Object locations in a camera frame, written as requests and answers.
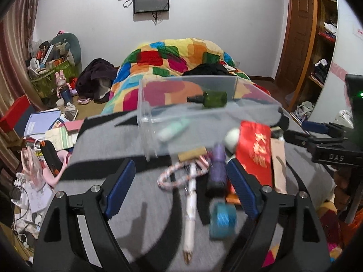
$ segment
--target white wall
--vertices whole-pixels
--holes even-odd
[[[338,0],[338,33],[332,64],[309,120],[331,122],[340,110],[350,110],[344,91],[345,74],[363,75],[363,36],[355,34],[357,29],[363,31],[349,4]]]
[[[118,66],[141,43],[196,37],[218,44],[250,75],[275,77],[287,20],[287,0],[170,0],[157,26],[133,14],[126,0],[39,0],[37,39],[74,33],[82,66],[104,58]]]

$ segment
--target wooden door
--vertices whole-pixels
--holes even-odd
[[[313,0],[290,0],[287,23],[276,84],[291,93],[297,87],[306,60],[313,25]]]

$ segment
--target metal screw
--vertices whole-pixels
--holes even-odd
[[[97,192],[99,192],[101,190],[101,186],[99,186],[99,185],[93,185],[92,187],[91,187],[91,191],[92,192],[94,192],[94,193],[97,193]]]
[[[300,192],[299,192],[299,196],[300,196],[301,198],[307,198],[307,193],[306,193],[305,191],[300,191]]]
[[[268,185],[265,185],[262,187],[262,191],[266,193],[270,193],[272,191],[272,188]]]
[[[56,198],[62,198],[64,196],[64,192],[63,191],[58,191],[56,193]]]

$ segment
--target pen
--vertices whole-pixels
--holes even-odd
[[[190,175],[196,175],[196,165],[194,162],[190,163]],[[195,230],[195,216],[197,207],[197,193],[196,193],[196,180],[190,179],[188,182],[188,197],[186,199],[186,223],[184,234],[184,261],[189,265],[192,260],[194,249],[194,230]]]

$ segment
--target braided bracelet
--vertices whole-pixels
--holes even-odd
[[[175,173],[177,170],[179,170],[181,168],[188,166],[191,162],[195,162],[196,165],[199,167],[199,170],[197,170],[195,175],[185,175],[174,182],[166,181],[171,176],[171,174]],[[160,188],[165,189],[165,190],[171,190],[173,188],[178,188],[181,185],[186,184],[186,182],[189,181],[190,179],[205,175],[206,173],[208,173],[208,168],[209,168],[209,162],[202,155],[197,160],[186,160],[184,162],[178,162],[178,163],[168,167],[164,172],[162,172],[160,177],[157,179],[157,185]]]

